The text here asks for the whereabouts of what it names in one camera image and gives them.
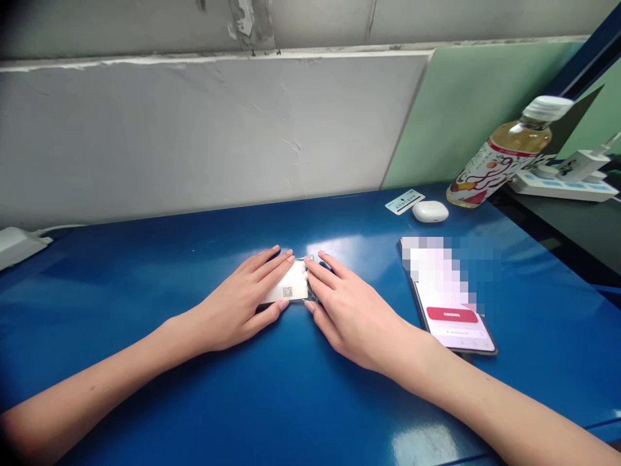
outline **plastic bottle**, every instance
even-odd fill
[[[562,97],[539,96],[519,120],[500,125],[448,187],[447,200],[467,208],[481,205],[549,144],[552,132],[548,126],[573,104]]]

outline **green panel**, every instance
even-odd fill
[[[621,60],[608,68],[582,98],[602,85],[604,88],[558,153],[559,159],[566,159],[578,149],[595,149],[621,131]],[[611,151],[621,151],[621,140],[617,140]]]
[[[382,188],[448,181],[580,48],[533,42],[437,49]]]

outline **navy blue frame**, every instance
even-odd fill
[[[577,99],[621,57],[621,3],[593,32],[544,94]]]

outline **finger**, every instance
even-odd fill
[[[312,318],[315,324],[319,327],[319,330],[325,335],[328,343],[337,351],[341,352],[343,348],[343,339],[339,334],[332,319],[321,304],[311,301],[304,301],[304,305],[312,314]]]
[[[259,284],[263,287],[263,291],[265,294],[269,292],[272,288],[276,286],[280,279],[285,276],[287,271],[291,268],[293,263],[296,261],[296,258],[293,254],[291,254],[287,259],[281,262],[278,267],[276,267],[273,271],[268,273]]]
[[[312,290],[315,292],[321,302],[326,302],[330,299],[330,294],[334,292],[332,288],[323,283],[317,276],[309,271],[309,283]]]
[[[276,245],[267,250],[261,251],[259,254],[255,254],[254,256],[250,256],[241,265],[237,268],[234,274],[240,272],[254,272],[260,266],[267,262],[267,260],[275,255],[280,250],[280,246]]]
[[[315,274],[315,277],[319,278],[323,283],[328,285],[332,289],[336,289],[338,286],[338,282],[341,280],[339,277],[334,275],[331,271],[322,267],[318,263],[316,263],[310,257],[305,257],[304,262],[308,269]]]
[[[339,278],[347,278],[348,276],[354,274],[351,270],[349,270],[345,265],[341,264],[338,260],[334,259],[330,254],[327,254],[324,251],[319,251],[318,253],[321,260],[323,260],[330,268],[334,271],[337,277]]]
[[[248,321],[241,326],[245,340],[254,337],[261,330],[266,328],[268,325],[273,324],[278,320],[280,314],[287,308],[289,305],[289,301],[286,299],[281,299],[280,301],[276,301],[272,303],[270,307],[265,309],[263,312],[257,313],[254,316],[250,317]]]
[[[287,258],[291,254],[293,254],[293,250],[289,249],[284,254],[281,254],[280,256],[275,257],[274,259],[267,261],[262,266],[260,266],[259,269],[255,273],[253,273],[253,275],[257,278],[257,282],[260,282],[267,274],[269,274],[276,267],[281,265],[285,260],[287,260]]]

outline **bottle label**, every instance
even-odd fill
[[[489,138],[451,184],[451,196],[465,203],[481,204],[537,154],[505,149]]]

